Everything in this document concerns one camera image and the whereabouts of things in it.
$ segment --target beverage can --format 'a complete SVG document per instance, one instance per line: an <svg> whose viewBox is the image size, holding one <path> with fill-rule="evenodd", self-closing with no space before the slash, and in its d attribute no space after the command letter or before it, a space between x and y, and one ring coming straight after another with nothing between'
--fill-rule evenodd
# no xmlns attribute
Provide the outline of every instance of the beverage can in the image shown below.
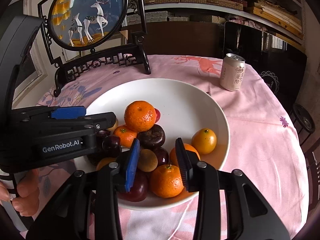
<svg viewBox="0 0 320 240"><path fill-rule="evenodd" d="M226 90L239 90L244 71L245 59L236 54L228 53L222 63L220 85Z"/></svg>

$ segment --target can lid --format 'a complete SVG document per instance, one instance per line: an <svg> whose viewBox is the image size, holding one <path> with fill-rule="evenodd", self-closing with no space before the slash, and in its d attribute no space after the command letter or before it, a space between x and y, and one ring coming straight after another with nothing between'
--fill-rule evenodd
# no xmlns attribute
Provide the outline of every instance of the can lid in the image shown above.
<svg viewBox="0 0 320 240"><path fill-rule="evenodd" d="M228 53L227 57L233 58L233 59L235 59L237 61L245 62L245 59L243 57L240 57L240 56L238 56L236 54L233 54L233 53Z"/></svg>

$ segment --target tablecloth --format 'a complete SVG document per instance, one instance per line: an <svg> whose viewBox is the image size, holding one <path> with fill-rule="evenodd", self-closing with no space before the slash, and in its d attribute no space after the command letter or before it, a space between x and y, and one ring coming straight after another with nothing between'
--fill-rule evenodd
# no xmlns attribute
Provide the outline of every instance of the tablecloth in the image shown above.
<svg viewBox="0 0 320 240"><path fill-rule="evenodd" d="M231 92L219 86L221 59L172 55L148 58L151 75L145 75L141 65L102 65L66 84L57 98L52 88L38 105L87 107L107 90L136 79L169 78L195 85L221 106L230 126L230 150L222 170L243 170L274 208L291 238L294 237L307 219L306 162L287 112L262 78L247 65L241 89ZM72 161L40 169L39 211L74 170ZM196 197L177 207L154 212L120 208L124 239L192 239L197 202ZM223 195L221 207L225 210ZM225 239L226 214L221 214L221 238Z"/></svg>

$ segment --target black stool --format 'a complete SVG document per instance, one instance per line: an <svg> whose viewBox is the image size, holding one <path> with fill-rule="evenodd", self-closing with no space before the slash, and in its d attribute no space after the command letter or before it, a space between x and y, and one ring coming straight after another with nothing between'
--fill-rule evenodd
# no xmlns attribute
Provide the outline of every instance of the black stool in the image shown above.
<svg viewBox="0 0 320 240"><path fill-rule="evenodd" d="M295 117L293 124L296 121L298 121L298 123L302 126L298 134L301 133L302 130L305 130L309 133L308 136L305 138L305 140L300 144L301 146L310 137L310 135L313 134L314 131L316 130L315 122L313 121L308 111L299 104L296 104L296 103L293 104L292 110L289 116L291 116L291 114L293 114Z"/></svg>

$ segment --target white plate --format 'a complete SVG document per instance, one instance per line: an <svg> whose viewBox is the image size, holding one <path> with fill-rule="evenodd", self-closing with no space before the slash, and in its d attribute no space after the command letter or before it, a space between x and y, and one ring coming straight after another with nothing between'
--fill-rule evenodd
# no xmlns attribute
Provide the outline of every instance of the white plate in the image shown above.
<svg viewBox="0 0 320 240"><path fill-rule="evenodd" d="M114 112L119 124L124 124L124 111L133 101L144 100L152 104L161 113L159 124L165 132L163 147L170 152L175 140L181 137L184 143L191 143L195 132L201 128L212 129L218 138L214 151L202 155L201 160L221 169L226 161L230 132L227 119L220 106L205 92L190 84L162 78L150 78L131 81L110 89L99 96L88 108L87 114ZM94 171L95 167L85 157L75 160L77 169ZM198 192L185 190L173 198L160 198L152 193L141 202L118 200L119 206L132 210L152 211L180 205Z"/></svg>

